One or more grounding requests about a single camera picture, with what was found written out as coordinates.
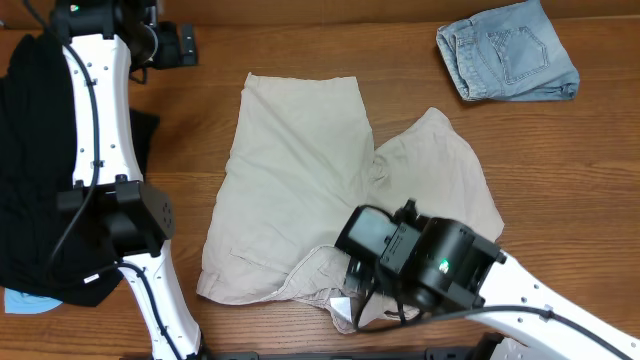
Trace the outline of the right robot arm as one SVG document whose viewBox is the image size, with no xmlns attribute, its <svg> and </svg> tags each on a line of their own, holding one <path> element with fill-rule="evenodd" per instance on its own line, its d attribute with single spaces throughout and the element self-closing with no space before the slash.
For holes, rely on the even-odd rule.
<svg viewBox="0 0 640 360">
<path fill-rule="evenodd" d="M 464 224 L 357 210 L 336 242 L 369 295 L 415 307 L 415 324 L 465 318 L 555 359 L 636 359 L 638 339 L 559 295 Z"/>
</svg>

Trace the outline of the beige khaki shorts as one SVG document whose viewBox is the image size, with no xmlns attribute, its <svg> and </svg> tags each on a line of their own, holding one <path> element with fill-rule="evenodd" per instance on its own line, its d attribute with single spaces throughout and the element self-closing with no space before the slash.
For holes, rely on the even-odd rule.
<svg viewBox="0 0 640 360">
<path fill-rule="evenodd" d="M 438 109 L 376 146 L 355 78 L 249 75 L 197 293 L 329 309 L 348 295 L 335 242 L 354 209 L 409 199 L 489 240 L 504 228 L 475 152 Z"/>
</svg>

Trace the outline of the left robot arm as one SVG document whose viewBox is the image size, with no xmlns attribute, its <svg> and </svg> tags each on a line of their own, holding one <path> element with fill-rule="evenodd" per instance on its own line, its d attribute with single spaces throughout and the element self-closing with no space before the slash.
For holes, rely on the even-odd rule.
<svg viewBox="0 0 640 360">
<path fill-rule="evenodd" d="M 63 46 L 73 87 L 77 150 L 72 188 L 57 198 L 77 231 L 96 241 L 107 264 L 89 283 L 120 272 L 148 328 L 154 359 L 208 359 L 171 260 L 175 234 L 166 193 L 145 183 L 134 149 L 128 82 L 132 72 L 193 66 L 193 30 L 178 36 L 157 19 L 154 1 L 59 1 L 51 26 Z"/>
</svg>

